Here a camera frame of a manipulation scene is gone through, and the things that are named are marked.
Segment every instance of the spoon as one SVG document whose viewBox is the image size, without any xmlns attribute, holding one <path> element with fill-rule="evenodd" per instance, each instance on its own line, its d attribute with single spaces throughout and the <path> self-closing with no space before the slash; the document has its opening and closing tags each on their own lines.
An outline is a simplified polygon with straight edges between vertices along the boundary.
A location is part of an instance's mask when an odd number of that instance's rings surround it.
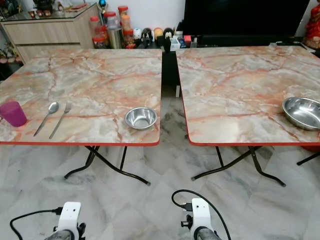
<svg viewBox="0 0 320 240">
<path fill-rule="evenodd" d="M 56 111 L 58 111 L 58 109 L 59 109 L 59 103 L 58 103 L 57 101 L 54 101 L 54 102 L 52 102 L 52 103 L 50 104 L 50 106 L 49 106 L 49 108 L 48 108 L 48 113 L 47 113 L 47 115 L 45 116 L 45 118 L 43 119 L 42 123 L 40 124 L 40 126 L 38 127 L 38 129 L 35 131 L 35 133 L 34 133 L 33 136 L 37 135 L 37 134 L 40 132 L 40 130 L 41 130 L 41 129 L 43 128 L 43 126 L 45 125 L 45 123 L 46 123 L 49 115 L 50 115 L 50 114 L 54 114 Z"/>
</svg>

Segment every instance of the wooden cabinet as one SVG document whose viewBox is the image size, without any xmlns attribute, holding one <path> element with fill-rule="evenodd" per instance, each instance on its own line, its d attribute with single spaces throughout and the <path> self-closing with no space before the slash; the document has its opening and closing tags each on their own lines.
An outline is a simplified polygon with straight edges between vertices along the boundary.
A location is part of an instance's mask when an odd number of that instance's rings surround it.
<svg viewBox="0 0 320 240">
<path fill-rule="evenodd" d="M 66 17 L 23 19 L 21 15 L 1 22 L 12 44 L 26 63 L 39 52 L 52 49 L 93 49 L 90 17 L 98 16 L 96 4 Z"/>
</svg>

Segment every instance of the metal bowl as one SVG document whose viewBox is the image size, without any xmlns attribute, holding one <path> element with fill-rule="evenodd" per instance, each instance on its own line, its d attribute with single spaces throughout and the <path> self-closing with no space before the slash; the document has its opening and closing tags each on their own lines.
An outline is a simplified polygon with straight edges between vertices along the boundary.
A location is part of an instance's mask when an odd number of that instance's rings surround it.
<svg viewBox="0 0 320 240">
<path fill-rule="evenodd" d="M 289 97 L 282 108 L 291 123 L 309 131 L 320 130 L 320 102 L 305 97 Z"/>
<path fill-rule="evenodd" d="M 130 127 L 144 130 L 155 124 L 157 113 L 149 107 L 136 107 L 127 112 L 124 120 Z"/>
</svg>

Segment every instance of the marble floor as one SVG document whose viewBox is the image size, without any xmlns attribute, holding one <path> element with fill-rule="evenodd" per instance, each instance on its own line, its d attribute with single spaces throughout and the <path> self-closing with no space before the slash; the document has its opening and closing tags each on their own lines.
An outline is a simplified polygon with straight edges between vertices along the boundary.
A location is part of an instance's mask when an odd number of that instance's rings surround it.
<svg viewBox="0 0 320 240">
<path fill-rule="evenodd" d="M 2 240 L 18 239 L 9 221 L 19 215 L 54 209 L 66 201 L 82 204 L 80 222 L 87 240 L 189 240 L 180 227 L 186 212 L 171 202 L 178 189 L 206 196 L 221 212 L 232 240 L 320 239 L 320 159 L 297 166 L 311 153 L 300 147 L 263 147 L 257 151 L 262 169 L 287 186 L 261 177 L 250 157 L 226 171 L 191 181 L 191 177 L 219 166 L 214 147 L 192 146 L 185 139 L 181 98 L 164 91 L 161 136 L 156 147 L 129 147 L 124 170 L 151 182 L 147 186 L 118 174 L 97 158 L 90 168 L 63 176 L 82 166 L 88 151 L 77 146 L 0 146 L 0 233 Z M 225 162 L 245 147 L 221 147 Z M 99 152 L 119 166 L 122 147 Z M 181 202 L 193 196 L 182 194 Z M 25 240 L 51 235 L 59 217 L 43 213 L 20 219 L 15 226 Z M 212 226 L 226 240 L 218 216 Z"/>
</svg>

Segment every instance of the cabinet drawer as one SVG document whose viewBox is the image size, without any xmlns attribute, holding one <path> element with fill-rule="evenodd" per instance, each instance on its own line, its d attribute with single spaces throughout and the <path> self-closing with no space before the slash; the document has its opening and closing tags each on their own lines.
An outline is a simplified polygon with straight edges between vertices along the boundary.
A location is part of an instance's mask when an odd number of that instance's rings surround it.
<svg viewBox="0 0 320 240">
<path fill-rule="evenodd" d="M 15 45 L 80 42 L 73 22 L 68 21 L 7 24 L 5 28 Z"/>
<path fill-rule="evenodd" d="M 58 49 L 81 49 L 80 44 L 62 44 L 62 45 L 29 45 L 29 46 L 16 46 L 20 56 L 24 63 L 28 62 L 29 59 L 36 57 L 42 51 L 58 50 Z"/>
</svg>

